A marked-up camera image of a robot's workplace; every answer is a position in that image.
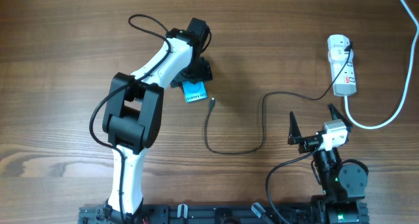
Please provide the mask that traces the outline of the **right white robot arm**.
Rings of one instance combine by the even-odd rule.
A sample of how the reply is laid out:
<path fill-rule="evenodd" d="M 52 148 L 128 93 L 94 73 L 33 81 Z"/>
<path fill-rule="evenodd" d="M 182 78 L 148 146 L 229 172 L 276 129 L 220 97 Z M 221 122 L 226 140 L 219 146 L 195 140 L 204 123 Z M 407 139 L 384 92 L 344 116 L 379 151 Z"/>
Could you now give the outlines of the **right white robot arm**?
<path fill-rule="evenodd" d="M 310 201 L 313 223 L 367 223 L 365 198 L 369 170 L 356 159 L 342 160 L 338 148 L 348 143 L 353 124 L 333 104 L 328 105 L 331 120 L 313 136 L 304 137 L 293 112 L 289 113 L 288 144 L 298 145 L 299 153 L 312 157 L 312 170 L 322 195 Z"/>

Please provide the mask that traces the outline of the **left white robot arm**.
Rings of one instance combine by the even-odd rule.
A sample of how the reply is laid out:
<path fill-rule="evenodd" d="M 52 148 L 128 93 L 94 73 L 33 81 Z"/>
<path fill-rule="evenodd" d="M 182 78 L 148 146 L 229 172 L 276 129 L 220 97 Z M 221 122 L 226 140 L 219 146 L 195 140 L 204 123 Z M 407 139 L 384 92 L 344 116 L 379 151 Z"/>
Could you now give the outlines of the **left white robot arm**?
<path fill-rule="evenodd" d="M 114 156 L 113 189 L 105 207 L 123 223 L 143 204 L 145 156 L 160 130 L 165 89 L 213 78 L 209 62 L 201 55 L 211 39 L 205 21 L 193 18 L 187 29 L 167 30 L 161 38 L 161 49 L 143 67 L 113 77 L 102 102 L 102 130 Z"/>

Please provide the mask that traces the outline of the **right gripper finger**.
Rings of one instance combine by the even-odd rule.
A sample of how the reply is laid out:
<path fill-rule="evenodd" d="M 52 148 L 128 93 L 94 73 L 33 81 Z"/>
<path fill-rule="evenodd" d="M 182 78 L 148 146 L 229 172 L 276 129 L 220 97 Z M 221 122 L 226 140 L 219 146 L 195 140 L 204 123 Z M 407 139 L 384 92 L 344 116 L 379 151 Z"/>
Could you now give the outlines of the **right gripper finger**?
<path fill-rule="evenodd" d="M 294 113 L 291 111 L 289 113 L 289 135 L 288 135 L 288 144 L 300 144 L 302 141 L 302 135 L 299 130 L 297 120 L 295 118 Z"/>
<path fill-rule="evenodd" d="M 332 103 L 328 104 L 327 107 L 330 111 L 331 118 L 333 120 L 341 120 L 345 124 L 346 130 L 351 132 L 353 124 L 345 116 L 343 116 Z"/>

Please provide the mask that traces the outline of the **blue Galaxy smartphone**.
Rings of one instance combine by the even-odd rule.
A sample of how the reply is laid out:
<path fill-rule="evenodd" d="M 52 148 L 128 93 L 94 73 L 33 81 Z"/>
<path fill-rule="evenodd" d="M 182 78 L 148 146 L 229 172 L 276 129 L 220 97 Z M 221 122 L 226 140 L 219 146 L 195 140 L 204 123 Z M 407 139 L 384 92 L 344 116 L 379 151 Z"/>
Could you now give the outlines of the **blue Galaxy smartphone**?
<path fill-rule="evenodd" d="M 185 81 L 182 83 L 182 87 L 187 103 L 198 102 L 200 100 L 205 100 L 208 97 L 205 85 L 202 81 L 197 83 Z"/>

